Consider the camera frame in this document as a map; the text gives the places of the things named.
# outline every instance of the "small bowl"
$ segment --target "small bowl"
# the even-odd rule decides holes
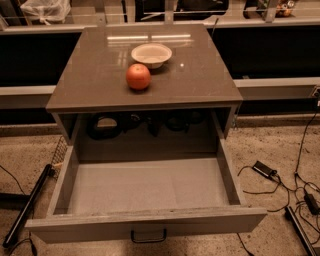
[[[134,48],[131,56],[147,68],[155,69],[160,68],[165,61],[171,58],[172,51],[163,44],[149,43]]]

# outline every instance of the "apple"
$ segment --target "apple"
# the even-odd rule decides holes
[[[150,84],[150,71],[143,64],[133,64],[127,69],[126,80],[130,88],[134,90],[143,90]]]

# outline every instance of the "desk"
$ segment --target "desk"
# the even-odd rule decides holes
[[[130,53],[151,41],[173,57],[136,92],[125,81]],[[48,243],[251,231],[266,211],[246,206],[224,141],[241,100],[203,25],[84,29],[47,105],[69,149],[47,218],[26,227]],[[100,112],[200,108],[206,121],[187,133],[161,127],[153,137],[140,125],[113,139],[87,134]]]

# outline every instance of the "floor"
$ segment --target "floor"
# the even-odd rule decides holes
[[[242,167],[253,166],[259,160],[276,169],[282,182],[290,189],[295,189],[294,172],[299,148],[306,125],[312,117],[313,114],[239,117],[237,127],[230,131],[226,140],[232,158],[233,171],[239,173]],[[61,144],[59,130],[55,125],[2,126],[0,134],[0,165],[19,180],[22,189],[28,194],[44,166],[56,161],[53,159],[56,156],[56,149],[64,145],[64,143]],[[320,117],[316,116],[306,131],[298,173],[305,181],[318,185],[320,184],[319,138]],[[251,168],[244,168],[239,179],[242,189],[251,192],[272,191],[276,186],[274,182],[265,179]],[[35,206],[34,218],[45,216],[55,184],[54,178],[46,181]],[[300,180],[298,184],[300,187],[304,185]],[[306,189],[319,200],[319,193],[310,186]],[[21,193],[13,178],[4,171],[0,171],[0,192]],[[297,207],[295,194],[298,200],[302,201],[303,190],[298,189],[296,193],[290,192],[290,205],[293,209]],[[249,205],[265,207],[270,211],[284,207],[288,200],[287,192],[283,187],[279,187],[272,194],[246,193],[245,198]],[[284,217],[284,212],[283,209],[269,212],[253,232],[240,234],[247,250],[253,255],[307,255],[292,223]],[[1,243],[18,213],[15,210],[0,210]],[[310,214],[305,205],[301,207],[301,214],[316,225],[316,217]],[[319,237],[319,229],[315,231],[301,217],[299,220],[309,240],[316,241]],[[24,238],[28,238],[27,231],[21,233],[20,240]],[[34,235],[31,238],[40,256],[248,255],[237,234],[169,237],[162,243],[148,245],[138,245],[124,240],[45,244]],[[9,251],[1,247],[0,255],[9,255]],[[30,244],[21,244],[12,255],[32,255]]]

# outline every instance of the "black cable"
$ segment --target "black cable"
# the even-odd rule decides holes
[[[8,170],[6,170],[2,165],[0,165],[0,168],[1,168],[2,170],[4,170],[6,173],[8,173],[8,174],[16,181],[16,183],[18,184],[19,189],[21,190],[22,194],[25,195],[26,193],[24,193],[24,191],[23,191],[23,189],[21,188],[20,183],[19,183],[19,181],[17,180],[17,178],[14,177],[13,174],[12,174],[11,172],[9,172]]]
[[[264,195],[264,194],[273,194],[277,191],[277,189],[280,187],[280,183],[277,184],[277,186],[274,188],[272,191],[263,191],[263,192],[251,192],[251,191],[246,191],[243,190],[244,193],[246,194],[252,194],[252,195]]]
[[[296,187],[298,187],[298,183],[297,183],[297,177],[299,179],[301,179],[301,181],[305,182],[301,176],[299,175],[298,173],[298,169],[299,169],[299,165],[300,165],[300,159],[301,159],[301,153],[302,153],[302,147],[303,147],[303,143],[304,143],[304,138],[306,136],[306,133],[307,133],[307,129],[309,127],[309,125],[311,124],[311,122],[315,119],[316,115],[318,113],[318,110],[314,113],[313,117],[309,120],[309,122],[307,123],[305,129],[304,129],[304,132],[303,132],[303,135],[302,135],[302,139],[301,139],[301,143],[300,143],[300,148],[299,148],[299,153],[298,153],[298,160],[297,160],[297,165],[296,165],[296,169],[295,169],[295,183],[296,183]]]
[[[289,190],[289,191],[291,191],[291,192],[295,192],[296,191],[296,189],[291,189],[291,188],[289,188],[288,186],[286,186],[283,182],[282,182],[282,180],[281,180],[281,177],[278,175],[278,174],[274,174],[273,176],[275,176],[275,177],[277,177],[278,179],[279,179],[279,183],[281,184],[281,186],[283,186],[285,189],[287,189],[287,190]]]
[[[240,240],[240,242],[241,242],[241,244],[242,244],[243,249],[248,253],[248,255],[254,256],[254,254],[253,254],[252,252],[250,252],[250,251],[247,249],[247,247],[245,246],[244,242],[243,242],[242,239],[241,239],[240,234],[237,233],[237,235],[238,235],[238,237],[239,237],[239,240]]]
[[[309,186],[310,188],[312,188],[314,191],[317,191],[318,193],[320,193],[320,189],[319,189],[319,187],[316,185],[316,184],[314,184],[313,182],[306,182],[305,184],[304,184],[304,187],[303,187],[303,189],[306,191],[306,187],[307,186]]]
[[[288,189],[287,190],[287,193],[288,193],[288,201],[287,201],[287,204],[279,209],[276,209],[276,210],[267,210],[268,212],[279,212],[281,210],[283,210],[284,208],[286,208],[287,206],[290,205],[290,191]]]
[[[300,201],[299,198],[298,198],[298,196],[297,196],[297,192],[298,192],[299,189],[303,189],[303,190],[305,191],[305,188],[304,188],[304,187],[297,187],[297,188],[296,188],[296,190],[295,190],[295,192],[294,192],[294,195],[295,195],[295,197],[296,197],[297,204],[305,203],[305,201]]]
[[[30,246],[31,246],[31,251],[32,251],[32,255],[33,256],[37,256],[38,255],[38,251],[37,251],[37,248],[35,247],[32,239],[31,239],[31,234],[29,232],[29,237],[28,238],[25,238],[23,240],[21,240],[20,242],[16,243],[10,250],[8,256],[11,256],[14,251],[21,245],[21,244],[24,244],[24,243],[27,243],[29,242],[30,243]]]
[[[317,225],[318,230],[320,230],[320,228],[319,228],[319,215],[317,215],[317,218],[316,218],[316,225]],[[318,235],[317,240],[314,241],[314,242],[311,243],[311,244],[316,244],[316,243],[318,243],[319,241],[320,241],[320,234]]]
[[[297,208],[298,208],[298,213],[299,213],[299,216],[302,220],[304,220],[305,223],[307,223],[314,231],[316,231],[318,234],[320,234],[320,231],[319,229],[317,229],[314,225],[312,225],[312,223],[310,221],[308,221],[305,217],[302,216],[301,214],[301,208],[302,208],[302,204],[299,205]]]
[[[241,172],[242,172],[244,169],[246,169],[246,168],[252,169],[252,166],[249,166],[249,165],[243,166],[243,167],[241,168],[241,170],[238,172],[238,176],[240,176]]]

